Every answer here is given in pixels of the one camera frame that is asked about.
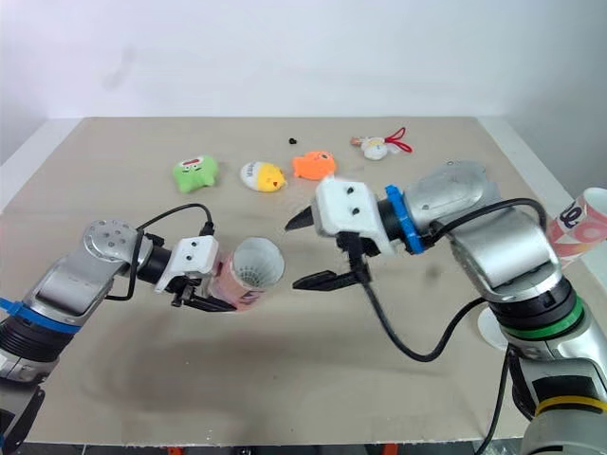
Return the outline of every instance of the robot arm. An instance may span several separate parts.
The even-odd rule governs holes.
[[[422,254],[443,236],[510,343],[513,398],[531,420],[524,455],[607,450],[607,340],[588,305],[561,273],[535,201],[500,202],[484,169],[450,162],[404,193],[377,201],[366,185],[337,179],[317,187],[310,208],[286,229],[314,225],[348,252],[350,273],[324,271],[293,287],[329,291],[371,276],[365,255]],[[516,205],[531,205],[539,227]]]
[[[197,204],[181,206],[187,209]],[[173,251],[163,239],[119,220],[99,220],[84,231],[75,251],[57,261],[22,301],[0,299],[9,316],[0,322],[0,451],[11,453],[24,441],[45,398],[40,384],[59,362],[59,354],[102,300],[128,300],[135,278],[175,294],[182,304],[204,311],[233,311],[206,294],[215,272],[218,243],[211,220],[196,237]],[[109,296],[116,276],[130,278],[126,296]]]

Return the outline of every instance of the orange plush toy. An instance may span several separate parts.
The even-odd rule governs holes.
[[[293,158],[295,176],[307,178],[308,180],[322,180],[327,175],[335,173],[338,165],[335,158],[328,152],[315,150],[304,156]]]

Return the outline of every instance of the green plush toy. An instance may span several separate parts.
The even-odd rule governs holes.
[[[211,156],[197,156],[175,164],[173,177],[181,192],[212,187],[219,172],[217,161]]]

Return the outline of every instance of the green ring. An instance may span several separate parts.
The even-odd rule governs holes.
[[[546,327],[542,327],[541,329],[534,330],[519,330],[512,329],[510,327],[505,327],[504,329],[516,338],[521,339],[538,339],[538,338],[546,338],[552,337],[554,335],[558,335],[559,333],[567,330],[573,324],[578,322],[579,318],[584,313],[584,304],[583,300],[576,296],[576,304],[571,309],[569,314],[565,316],[563,319],[555,322],[554,324],[550,324]]]

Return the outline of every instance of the yellow chick toy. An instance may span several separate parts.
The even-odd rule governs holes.
[[[240,170],[240,178],[252,190],[262,192],[278,191],[286,183],[285,176],[278,166],[263,161],[247,163]]]

